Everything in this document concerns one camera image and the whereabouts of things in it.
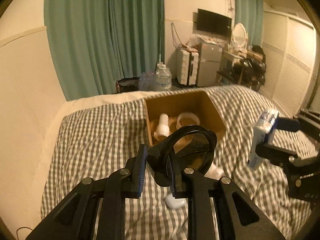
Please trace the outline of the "blue white tissue pack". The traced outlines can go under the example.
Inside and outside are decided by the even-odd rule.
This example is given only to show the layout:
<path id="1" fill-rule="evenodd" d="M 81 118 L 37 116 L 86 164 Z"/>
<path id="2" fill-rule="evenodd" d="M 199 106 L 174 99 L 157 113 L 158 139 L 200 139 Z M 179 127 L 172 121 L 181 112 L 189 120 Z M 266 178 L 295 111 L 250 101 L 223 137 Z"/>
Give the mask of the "blue white tissue pack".
<path id="1" fill-rule="evenodd" d="M 278 115 L 279 111 L 277 109 L 266 108 L 253 127 L 253 140 L 247 160 L 247 166 L 253 171 L 256 171 L 263 161 L 263 158 L 258 155 L 256 147 L 261 142 L 272 142 Z"/>

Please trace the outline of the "white knitted sock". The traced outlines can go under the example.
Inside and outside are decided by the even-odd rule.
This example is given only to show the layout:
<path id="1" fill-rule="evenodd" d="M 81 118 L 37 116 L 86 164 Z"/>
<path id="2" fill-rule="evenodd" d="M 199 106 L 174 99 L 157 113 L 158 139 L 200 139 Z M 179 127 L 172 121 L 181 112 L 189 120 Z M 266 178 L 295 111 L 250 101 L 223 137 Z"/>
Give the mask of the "white knitted sock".
<path id="1" fill-rule="evenodd" d="M 219 180 L 224 176 L 224 171 L 222 168 L 216 166 L 214 163 L 211 164 L 209 170 L 204 175 L 206 178 Z"/>

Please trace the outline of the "checkered bed sheet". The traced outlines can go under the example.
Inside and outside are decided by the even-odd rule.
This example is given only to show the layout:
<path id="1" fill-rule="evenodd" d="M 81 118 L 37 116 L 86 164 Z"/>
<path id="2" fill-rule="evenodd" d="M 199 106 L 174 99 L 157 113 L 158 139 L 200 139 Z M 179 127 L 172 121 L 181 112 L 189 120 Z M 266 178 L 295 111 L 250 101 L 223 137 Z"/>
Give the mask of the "checkered bed sheet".
<path id="1" fill-rule="evenodd" d="M 207 89 L 226 126 L 217 144 L 214 164 L 223 169 L 281 231 L 294 237 L 310 215 L 310 205 L 287 195 L 281 168 L 264 161 L 256 171 L 247 166 L 253 126 L 271 101 L 242 86 Z M 41 204 L 45 217 L 83 179 L 108 177 L 125 166 L 147 141 L 143 100 L 108 104 L 77 111 L 63 118 Z M 167 208 L 169 189 L 158 186 L 150 173 L 139 199 L 126 201 L 126 239 L 186 239 L 186 207 Z"/>

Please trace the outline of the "white earbuds case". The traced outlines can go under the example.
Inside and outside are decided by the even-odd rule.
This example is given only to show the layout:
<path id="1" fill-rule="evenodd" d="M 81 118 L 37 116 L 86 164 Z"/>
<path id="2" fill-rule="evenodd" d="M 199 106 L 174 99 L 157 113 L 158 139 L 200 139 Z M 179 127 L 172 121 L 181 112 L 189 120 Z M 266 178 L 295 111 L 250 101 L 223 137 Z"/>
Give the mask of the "white earbuds case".
<path id="1" fill-rule="evenodd" d="M 171 210 L 177 210 L 184 207 L 187 204 L 187 200 L 184 198 L 176 199 L 171 193 L 165 197 L 165 203 Z"/>

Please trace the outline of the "black bag pile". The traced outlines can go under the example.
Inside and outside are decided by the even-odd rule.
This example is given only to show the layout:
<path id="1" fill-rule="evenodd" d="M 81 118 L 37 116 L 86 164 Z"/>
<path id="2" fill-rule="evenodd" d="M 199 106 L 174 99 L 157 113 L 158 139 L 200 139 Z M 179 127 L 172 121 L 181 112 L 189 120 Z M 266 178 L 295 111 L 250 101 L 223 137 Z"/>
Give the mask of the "black bag pile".
<path id="1" fill-rule="evenodd" d="M 249 55 L 240 61 L 240 66 L 242 66 L 241 84 L 257 92 L 266 81 L 266 56 L 261 46 L 253 45 L 252 51 L 262 56 L 262 59 Z"/>

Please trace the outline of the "white bottle in box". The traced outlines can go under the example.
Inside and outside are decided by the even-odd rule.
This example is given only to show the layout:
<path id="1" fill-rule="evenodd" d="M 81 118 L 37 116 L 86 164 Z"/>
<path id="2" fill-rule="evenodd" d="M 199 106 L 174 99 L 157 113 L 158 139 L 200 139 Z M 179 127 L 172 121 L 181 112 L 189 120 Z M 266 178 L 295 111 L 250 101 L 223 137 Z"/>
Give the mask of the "white bottle in box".
<path id="1" fill-rule="evenodd" d="M 169 128 L 169 117 L 167 114 L 162 113 L 159 117 L 159 122 L 156 127 L 156 130 L 153 133 L 156 140 L 160 140 L 161 138 L 166 138 L 170 135 Z"/>

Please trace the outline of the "cluttered dressing table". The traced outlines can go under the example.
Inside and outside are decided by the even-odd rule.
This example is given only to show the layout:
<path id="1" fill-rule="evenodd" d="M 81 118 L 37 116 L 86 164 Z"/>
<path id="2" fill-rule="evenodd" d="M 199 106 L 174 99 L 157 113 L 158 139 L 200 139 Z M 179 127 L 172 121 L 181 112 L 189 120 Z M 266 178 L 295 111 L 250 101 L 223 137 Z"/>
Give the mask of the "cluttered dressing table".
<path id="1" fill-rule="evenodd" d="M 253 55 L 257 59 L 262 59 L 262 56 L 251 50 L 243 53 L 242 51 L 228 51 L 225 49 L 222 52 L 220 69 L 217 71 L 218 83 L 224 85 L 242 85 L 242 66 L 240 66 L 240 61 L 246 59 L 249 55 Z"/>

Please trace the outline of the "brown cardboard box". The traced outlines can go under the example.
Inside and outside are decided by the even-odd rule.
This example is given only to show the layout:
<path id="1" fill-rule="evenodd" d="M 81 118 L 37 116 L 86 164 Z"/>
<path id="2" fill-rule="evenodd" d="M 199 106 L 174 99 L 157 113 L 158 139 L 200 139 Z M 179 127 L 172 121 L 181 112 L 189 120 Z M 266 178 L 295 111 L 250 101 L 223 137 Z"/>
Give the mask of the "brown cardboard box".
<path id="1" fill-rule="evenodd" d="M 153 98 L 146 98 L 144 107 L 149 146 L 158 143 L 155 132 L 161 114 L 166 114 L 169 118 L 170 133 L 188 124 L 197 124 L 215 132 L 218 140 L 221 140 L 226 132 L 217 101 L 211 99 L 208 92 L 203 90 L 194 92 L 180 90 L 175 94 L 158 94 Z"/>

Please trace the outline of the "round white mirror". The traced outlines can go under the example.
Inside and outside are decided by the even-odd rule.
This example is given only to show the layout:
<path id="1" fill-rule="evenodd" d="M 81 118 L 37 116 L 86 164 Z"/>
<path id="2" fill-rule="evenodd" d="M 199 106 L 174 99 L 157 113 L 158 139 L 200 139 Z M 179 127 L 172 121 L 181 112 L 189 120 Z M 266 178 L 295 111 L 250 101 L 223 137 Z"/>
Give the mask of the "round white mirror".
<path id="1" fill-rule="evenodd" d="M 232 46 L 237 49 L 246 49 L 248 45 L 248 33 L 242 23 L 237 23 L 232 29 Z"/>

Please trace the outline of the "white tape roll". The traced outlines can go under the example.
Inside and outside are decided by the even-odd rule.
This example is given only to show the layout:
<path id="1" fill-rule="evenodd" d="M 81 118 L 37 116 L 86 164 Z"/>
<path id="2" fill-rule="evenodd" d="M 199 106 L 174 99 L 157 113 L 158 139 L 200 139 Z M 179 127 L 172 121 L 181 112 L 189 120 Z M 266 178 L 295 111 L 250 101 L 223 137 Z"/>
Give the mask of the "white tape roll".
<path id="1" fill-rule="evenodd" d="M 194 113 L 183 112 L 177 117 L 176 128 L 179 129 L 183 126 L 199 124 L 200 120 Z"/>

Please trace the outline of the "dark bedside box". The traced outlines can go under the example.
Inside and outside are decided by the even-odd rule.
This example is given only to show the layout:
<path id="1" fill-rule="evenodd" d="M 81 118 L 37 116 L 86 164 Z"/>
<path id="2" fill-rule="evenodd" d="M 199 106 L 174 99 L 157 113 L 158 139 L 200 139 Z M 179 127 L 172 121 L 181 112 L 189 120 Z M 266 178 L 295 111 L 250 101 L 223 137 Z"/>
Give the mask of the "dark bedside box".
<path id="1" fill-rule="evenodd" d="M 138 91 L 139 78 L 123 78 L 116 81 L 116 93 L 126 93 Z"/>

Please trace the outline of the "white suitcase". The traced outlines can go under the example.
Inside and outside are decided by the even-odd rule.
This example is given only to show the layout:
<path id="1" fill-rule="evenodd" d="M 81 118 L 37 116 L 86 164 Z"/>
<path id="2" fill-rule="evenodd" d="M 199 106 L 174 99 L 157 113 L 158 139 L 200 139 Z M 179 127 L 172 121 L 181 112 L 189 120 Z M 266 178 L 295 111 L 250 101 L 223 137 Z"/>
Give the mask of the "white suitcase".
<path id="1" fill-rule="evenodd" d="M 180 85 L 195 86 L 199 63 L 199 52 L 194 49 L 180 48 L 177 50 L 176 77 Z"/>

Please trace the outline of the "green curtain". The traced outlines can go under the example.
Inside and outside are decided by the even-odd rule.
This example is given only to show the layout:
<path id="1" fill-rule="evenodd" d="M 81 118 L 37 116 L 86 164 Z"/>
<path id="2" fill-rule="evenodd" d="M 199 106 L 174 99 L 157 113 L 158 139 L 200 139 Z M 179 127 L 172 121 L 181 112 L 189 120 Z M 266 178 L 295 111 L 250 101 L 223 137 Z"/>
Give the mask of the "green curtain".
<path id="1" fill-rule="evenodd" d="M 235 0 L 235 24 L 241 23 L 248 33 L 248 44 L 260 46 L 263 37 L 264 0 Z"/>
<path id="2" fill-rule="evenodd" d="M 66 100 L 112 94 L 164 61 L 164 0 L 44 0 L 44 23 Z"/>

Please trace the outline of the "clear water jug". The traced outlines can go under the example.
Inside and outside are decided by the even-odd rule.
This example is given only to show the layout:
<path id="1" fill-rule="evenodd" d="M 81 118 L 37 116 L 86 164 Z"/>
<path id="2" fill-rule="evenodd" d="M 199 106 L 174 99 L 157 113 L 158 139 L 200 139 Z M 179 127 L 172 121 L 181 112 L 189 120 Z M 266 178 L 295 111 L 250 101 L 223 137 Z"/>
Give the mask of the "clear water jug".
<path id="1" fill-rule="evenodd" d="M 163 62 L 157 64 L 156 72 L 156 90 L 165 91 L 170 90 L 172 87 L 172 74 L 169 68 Z"/>

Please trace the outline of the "green curtain left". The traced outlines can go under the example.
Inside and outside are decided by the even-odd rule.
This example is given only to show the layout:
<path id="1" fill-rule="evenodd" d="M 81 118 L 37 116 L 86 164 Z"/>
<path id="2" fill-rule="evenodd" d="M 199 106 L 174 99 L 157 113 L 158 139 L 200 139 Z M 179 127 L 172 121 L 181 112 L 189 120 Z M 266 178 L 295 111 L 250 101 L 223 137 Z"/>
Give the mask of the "green curtain left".
<path id="1" fill-rule="evenodd" d="M 112 94 L 164 61 L 164 0 L 44 0 L 44 23 L 66 100 Z"/>

